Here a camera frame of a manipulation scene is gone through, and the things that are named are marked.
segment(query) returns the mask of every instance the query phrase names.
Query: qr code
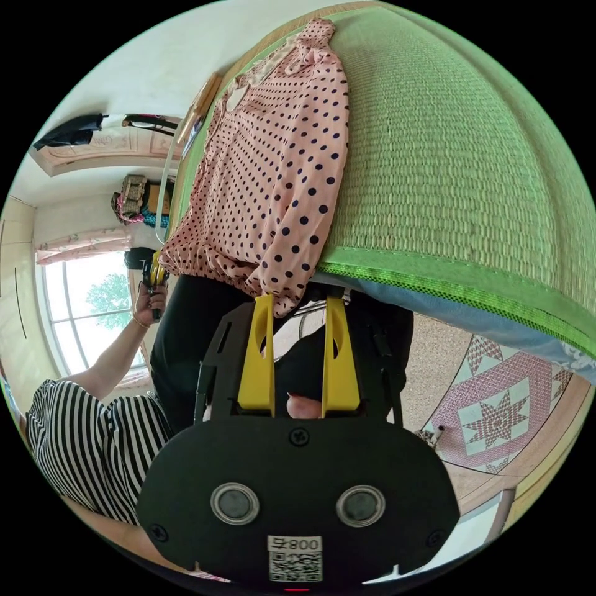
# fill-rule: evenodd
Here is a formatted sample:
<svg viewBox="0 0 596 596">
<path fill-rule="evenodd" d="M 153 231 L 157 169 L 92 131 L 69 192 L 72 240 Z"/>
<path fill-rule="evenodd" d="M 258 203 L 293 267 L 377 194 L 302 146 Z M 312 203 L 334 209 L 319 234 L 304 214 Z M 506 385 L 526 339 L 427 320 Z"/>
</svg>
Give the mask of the qr code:
<svg viewBox="0 0 596 596">
<path fill-rule="evenodd" d="M 323 581 L 323 553 L 269 553 L 273 582 Z"/>
</svg>

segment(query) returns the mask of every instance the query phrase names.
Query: fingers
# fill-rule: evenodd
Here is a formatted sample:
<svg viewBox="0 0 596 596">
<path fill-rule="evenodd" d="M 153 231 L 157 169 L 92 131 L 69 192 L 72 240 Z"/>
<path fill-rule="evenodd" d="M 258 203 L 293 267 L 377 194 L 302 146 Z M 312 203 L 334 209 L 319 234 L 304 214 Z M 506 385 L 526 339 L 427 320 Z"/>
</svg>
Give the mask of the fingers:
<svg viewBox="0 0 596 596">
<path fill-rule="evenodd" d="M 287 412 L 295 420 L 316 420 L 321 417 L 321 402 L 288 393 Z"/>
<path fill-rule="evenodd" d="M 155 286 L 153 288 L 153 295 L 154 296 L 167 296 L 168 295 L 168 287 L 167 286 Z"/>
<path fill-rule="evenodd" d="M 149 306 L 152 309 L 163 310 L 166 307 L 166 298 L 163 294 L 154 294 L 149 298 Z"/>
</svg>

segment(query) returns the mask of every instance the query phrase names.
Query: black and white striped clothing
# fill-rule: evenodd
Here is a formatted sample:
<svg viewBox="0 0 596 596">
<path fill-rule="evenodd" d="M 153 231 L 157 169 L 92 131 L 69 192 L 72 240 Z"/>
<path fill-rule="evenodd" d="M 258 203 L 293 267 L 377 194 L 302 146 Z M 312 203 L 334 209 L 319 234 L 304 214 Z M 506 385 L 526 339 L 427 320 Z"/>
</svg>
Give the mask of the black and white striped clothing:
<svg viewBox="0 0 596 596">
<path fill-rule="evenodd" d="M 134 525 L 145 475 L 170 436 L 149 395 L 104 405 L 71 381 L 45 381 L 27 412 L 27 440 L 50 485 L 91 511 Z"/>
</svg>

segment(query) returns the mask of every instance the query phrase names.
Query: person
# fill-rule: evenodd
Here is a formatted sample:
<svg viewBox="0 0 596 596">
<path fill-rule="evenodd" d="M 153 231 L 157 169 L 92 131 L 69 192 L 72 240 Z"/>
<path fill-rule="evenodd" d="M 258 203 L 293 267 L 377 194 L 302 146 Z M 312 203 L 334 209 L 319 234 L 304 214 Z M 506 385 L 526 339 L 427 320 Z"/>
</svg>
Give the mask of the person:
<svg viewBox="0 0 596 596">
<path fill-rule="evenodd" d="M 319 284 L 309 283 L 298 307 L 312 296 L 309 286 Z M 201 361 L 222 317 L 252 300 L 248 294 L 220 281 L 190 275 L 178 277 L 151 351 L 153 385 L 174 433 L 194 423 Z M 352 292 L 351 301 L 376 313 L 383 321 L 391 349 L 405 370 L 412 344 L 412 311 L 379 302 L 361 292 Z M 274 334 L 291 315 L 274 319 Z M 292 418 L 320 416 L 324 353 L 325 326 L 322 326 L 296 342 L 275 362 L 276 412 L 287 412 Z"/>
<path fill-rule="evenodd" d="M 157 453 L 194 423 L 201 359 L 222 316 L 252 299 L 232 286 L 193 276 L 178 279 L 166 309 L 167 296 L 167 287 L 157 287 L 150 296 L 141 285 L 132 320 L 115 342 L 89 369 L 42 383 L 27 413 L 21 414 L 7 393 L 37 466 L 82 521 L 120 548 L 188 573 L 157 551 L 139 525 L 135 506 Z M 352 299 L 372 300 L 364 294 Z M 413 314 L 375 300 L 369 306 L 388 316 L 392 349 L 405 369 Z M 150 361 L 155 394 L 103 404 L 155 323 L 153 309 L 162 313 Z M 276 319 L 274 330 L 288 320 Z M 320 417 L 324 333 L 323 327 L 301 339 L 275 364 L 276 403 L 285 405 L 292 418 Z"/>
</svg>

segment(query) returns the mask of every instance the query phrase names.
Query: patterned rug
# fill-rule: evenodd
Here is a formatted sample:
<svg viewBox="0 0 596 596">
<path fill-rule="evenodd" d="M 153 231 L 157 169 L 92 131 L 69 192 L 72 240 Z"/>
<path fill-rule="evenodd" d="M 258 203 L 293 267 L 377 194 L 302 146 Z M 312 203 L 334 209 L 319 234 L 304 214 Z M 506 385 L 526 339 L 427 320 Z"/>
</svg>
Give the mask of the patterned rug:
<svg viewBox="0 0 596 596">
<path fill-rule="evenodd" d="M 572 373 L 474 335 L 449 391 L 424 430 L 445 430 L 446 462 L 498 474 L 534 438 Z"/>
</svg>

